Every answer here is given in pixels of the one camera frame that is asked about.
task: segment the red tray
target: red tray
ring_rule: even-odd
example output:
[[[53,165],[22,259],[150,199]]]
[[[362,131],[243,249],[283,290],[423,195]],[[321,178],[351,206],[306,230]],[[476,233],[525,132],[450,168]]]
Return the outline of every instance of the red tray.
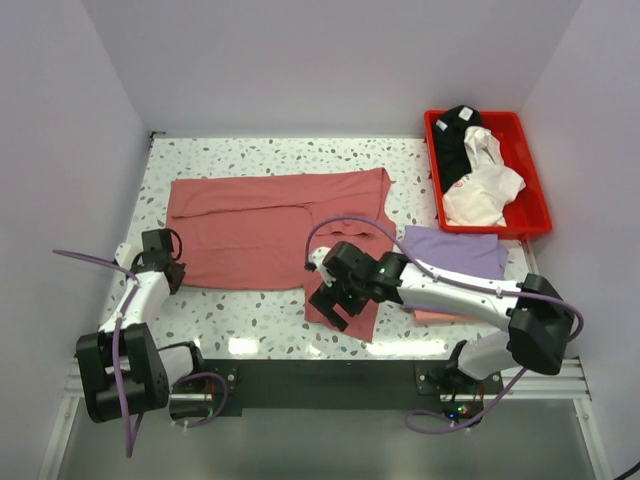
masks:
[[[518,172],[526,183],[516,199],[505,206],[504,218],[506,227],[459,227],[447,225],[442,205],[442,190],[436,162],[436,151],[433,144],[433,124],[445,110],[428,110],[424,114],[427,129],[427,145],[433,190],[438,207],[440,228],[451,233],[497,233],[504,239],[531,239],[549,233],[552,229],[551,216],[547,209],[538,174],[536,173],[527,140],[520,125],[520,119],[513,112],[480,112],[485,128],[491,130],[493,136],[500,141],[500,152],[507,167]]]

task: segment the folded garment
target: folded garment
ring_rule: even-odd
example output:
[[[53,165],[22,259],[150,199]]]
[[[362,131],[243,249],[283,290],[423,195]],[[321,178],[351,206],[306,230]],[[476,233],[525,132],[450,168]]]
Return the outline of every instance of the folded garment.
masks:
[[[525,187],[524,180],[504,166],[500,142],[486,128],[467,128],[464,143],[471,173],[442,197],[447,224],[505,226],[504,206]]]
[[[465,105],[446,111],[432,125],[438,177],[443,192],[448,191],[464,175],[471,173],[464,136],[468,127],[481,125],[480,113]]]
[[[434,267],[492,280],[504,278],[509,252],[498,241],[497,235],[456,235],[434,228],[407,225],[403,243],[418,260]],[[442,317],[431,317],[429,313],[432,312],[456,313],[427,304],[405,306],[424,311],[415,312],[416,321],[420,322],[431,318],[438,322],[445,321]],[[447,321],[461,320],[455,317]]]
[[[182,237],[185,285],[233,290],[303,287],[305,299],[320,286],[304,269],[304,246],[314,225],[337,215],[368,217],[395,232],[384,212],[391,186],[383,168],[363,172],[176,180],[171,185],[167,227]],[[391,241],[362,222],[321,228],[312,249],[348,241],[374,257]],[[371,341],[377,314],[373,302],[347,319],[346,334]],[[305,318],[329,326],[306,302]]]

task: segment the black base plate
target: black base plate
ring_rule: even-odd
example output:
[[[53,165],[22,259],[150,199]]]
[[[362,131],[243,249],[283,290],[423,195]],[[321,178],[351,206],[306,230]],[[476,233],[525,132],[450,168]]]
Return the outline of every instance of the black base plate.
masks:
[[[232,379],[221,416],[239,416],[245,408],[440,412],[440,395],[452,392],[441,391],[426,379],[445,364],[446,360],[205,360],[204,370]],[[217,387],[216,406],[221,388]],[[501,389],[501,380],[495,382],[490,376],[485,382],[486,394]],[[474,390],[457,394],[474,394]],[[174,392],[186,393],[182,385]],[[206,416],[207,411],[202,401],[183,400],[171,402],[171,414],[195,417]]]

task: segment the cable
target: cable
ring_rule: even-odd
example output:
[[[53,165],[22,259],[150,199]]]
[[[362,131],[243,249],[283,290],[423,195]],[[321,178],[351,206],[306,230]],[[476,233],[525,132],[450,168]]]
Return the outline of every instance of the cable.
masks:
[[[57,255],[62,255],[64,257],[74,258],[76,260],[82,260],[89,263],[94,263],[96,265],[101,265],[103,267],[108,267],[113,270],[117,270],[118,272],[124,273],[127,277],[131,278],[134,283],[129,291],[129,294],[125,298],[124,302],[122,302],[122,306],[118,311],[116,317],[116,324],[113,329],[113,340],[111,341],[111,357],[113,361],[113,374],[116,380],[116,389],[118,391],[118,400],[120,401],[120,413],[122,415],[122,421],[124,423],[124,443],[125,443],[125,455],[127,458],[131,458],[133,455],[133,446],[136,443],[136,438],[138,437],[138,430],[140,429],[140,424],[142,423],[142,417],[144,413],[140,413],[136,418],[136,423],[131,429],[131,415],[129,414],[129,404],[127,403],[127,394],[124,389],[124,379],[122,378],[122,366],[120,365],[120,328],[122,327],[122,320],[124,319],[127,309],[133,300],[136,292],[139,288],[138,278],[136,275],[123,268],[119,265],[116,265],[108,260],[104,260],[102,258],[94,257],[92,255],[86,255],[84,253],[70,252],[68,250],[53,250],[53,253]]]
[[[636,463],[633,467],[631,467],[629,470],[624,472],[619,477],[614,478],[614,480],[625,480],[626,478],[629,478],[634,473],[638,473],[638,472],[640,472],[640,462]]]
[[[211,381],[218,381],[222,384],[222,401],[220,402],[220,405],[218,405],[218,408],[216,409],[215,412],[213,412],[212,415],[209,415],[206,418],[203,418],[202,420],[198,420],[195,423],[183,423],[181,426],[183,428],[195,428],[195,427],[202,427],[208,423],[210,423],[211,421],[213,421],[214,418],[216,418],[218,415],[220,415],[220,413],[222,412],[222,410],[224,409],[225,405],[227,404],[227,399],[229,398],[229,385],[227,385],[227,382],[225,381],[224,378],[222,378],[222,376],[218,375],[217,373],[213,373],[213,372],[200,372],[200,373],[194,373],[193,375],[188,375],[186,377],[182,377],[180,380],[178,380],[174,385],[177,385],[179,383],[184,383],[184,382],[191,382],[193,380],[199,380],[201,378],[208,378]]]
[[[425,275],[429,276],[430,278],[436,279],[438,281],[441,281],[443,283],[446,283],[448,285],[452,285],[454,287],[459,287],[459,288],[465,288],[467,290],[472,290],[472,291],[476,291],[476,292],[481,292],[481,293],[489,293],[492,295],[496,295],[497,292],[492,289],[492,288],[488,288],[488,287],[479,287],[477,285],[470,285],[468,283],[465,282],[460,282],[458,280],[453,280],[451,278],[446,278],[443,276],[438,276],[436,277],[436,275],[429,270],[427,267],[425,267],[424,265],[422,265],[422,263],[420,263],[418,261],[418,259],[394,236],[392,235],[386,228],[384,228],[382,225],[378,224],[377,222],[375,222],[374,220],[370,220],[368,218],[365,217],[359,217],[357,215],[340,215],[337,217],[332,217],[329,218],[327,220],[324,220],[322,222],[320,222],[319,224],[317,224],[316,226],[313,227],[313,229],[311,229],[311,232],[309,233],[309,236],[307,237],[307,242],[305,244],[305,249],[304,249],[304,261],[305,261],[305,267],[309,266],[309,252],[310,252],[310,248],[311,248],[311,240],[313,239],[313,236],[315,235],[315,233],[318,231],[318,229],[324,227],[325,225],[332,223],[332,222],[336,222],[336,221],[340,221],[340,220],[354,220],[354,221],[359,221],[359,222],[364,222],[367,223],[373,227],[376,227],[378,230],[380,230],[382,233],[384,233],[397,247],[398,249],[400,249],[400,251],[407,257],[407,259],[416,266],[416,268],[418,270],[420,270],[422,273],[424,273]],[[555,297],[550,297],[548,295],[542,295],[539,293],[531,293],[531,292],[513,292],[513,291],[503,291],[502,295],[505,297],[519,297],[519,298],[530,298],[533,300],[540,300],[540,301],[544,301],[544,302],[549,302],[549,303],[553,303],[556,305],[561,306],[562,308],[564,308],[565,310],[569,310],[570,312],[572,312],[575,317],[576,320],[578,321],[578,325],[576,326],[576,329],[573,331],[573,333],[571,335],[569,335],[569,341],[575,339],[578,335],[580,335],[580,333],[582,332],[583,328],[584,328],[584,317],[582,316],[582,313],[580,313],[580,311],[574,307],[573,305],[570,305],[569,303],[565,302],[564,300],[561,300],[559,298],[555,298]],[[509,390],[511,390],[511,388],[516,384],[516,382],[518,380],[520,380],[520,378],[522,378],[522,376],[525,374],[525,372],[527,371],[526,368],[521,369],[512,379],[511,381],[504,387],[504,389],[496,396],[496,398],[494,398],[493,400],[491,400],[491,402],[489,402],[489,404],[483,408],[477,415],[475,415],[473,418],[471,418],[470,420],[457,424],[451,428],[448,428],[446,430],[434,430],[434,429],[430,429],[430,428],[422,428],[422,427],[416,427],[414,425],[412,425],[410,423],[410,419],[413,415],[417,415],[417,414],[421,414],[421,415],[428,415],[431,417],[435,417],[435,418],[440,418],[442,420],[445,421],[449,421],[449,419],[447,417],[445,417],[444,415],[441,415],[439,413],[435,413],[432,412],[430,410],[424,410],[424,409],[413,409],[413,410],[409,410],[404,414],[404,424],[407,428],[409,428],[410,430],[417,432],[417,433],[423,433],[423,434],[429,434],[429,435],[443,435],[443,434],[448,434],[448,433],[453,433],[453,432],[458,432],[460,430],[464,430],[467,427],[470,427],[471,425],[473,425],[474,423],[480,421],[480,419],[482,419],[482,417],[484,417],[487,413],[489,413],[497,404],[500,400],[502,400],[502,398],[509,392]]]
[[[173,259],[174,262],[177,262],[178,260],[180,260],[180,257],[182,257],[182,238],[180,238],[178,232],[176,232],[173,228],[167,228],[167,230],[169,230],[170,233],[173,233],[178,239],[178,255]]]
[[[171,345],[165,345],[164,347],[161,347],[158,349],[159,352],[162,352],[163,350],[169,350],[170,348],[175,348],[175,347],[187,347],[189,348],[191,346],[192,342],[176,342],[176,343],[172,343]]]

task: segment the speckled white table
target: speckled white table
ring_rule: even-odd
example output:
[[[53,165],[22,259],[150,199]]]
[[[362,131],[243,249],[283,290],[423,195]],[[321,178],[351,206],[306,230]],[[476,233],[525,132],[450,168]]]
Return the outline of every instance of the speckled white table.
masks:
[[[398,138],[156,138],[127,241],[164,226],[171,181],[176,178],[332,173],[385,167],[392,179],[385,210],[402,236],[404,225],[437,226],[426,145]],[[523,247],[505,242],[505,277],[529,271]],[[117,278],[105,318],[123,292]],[[462,339],[493,332],[489,325],[417,326],[398,306],[380,306],[372,343],[304,320],[302,289],[224,291],[183,286],[150,325],[158,347],[199,339],[205,358],[447,358]]]

